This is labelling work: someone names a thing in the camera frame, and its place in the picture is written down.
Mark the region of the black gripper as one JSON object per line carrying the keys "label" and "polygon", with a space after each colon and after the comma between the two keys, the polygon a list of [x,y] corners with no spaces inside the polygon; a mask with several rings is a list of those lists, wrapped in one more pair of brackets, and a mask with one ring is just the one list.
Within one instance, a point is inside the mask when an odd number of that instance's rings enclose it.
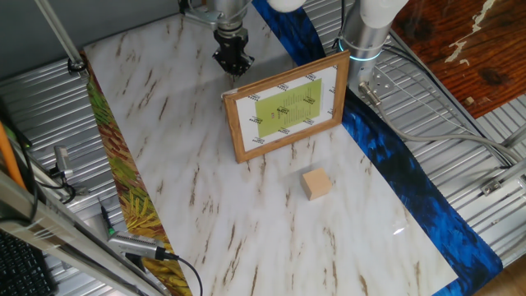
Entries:
{"label": "black gripper", "polygon": [[219,47],[213,54],[213,59],[230,77],[243,76],[254,63],[254,57],[245,53],[248,43],[247,29],[242,26],[236,30],[217,29],[214,31],[214,38]]}

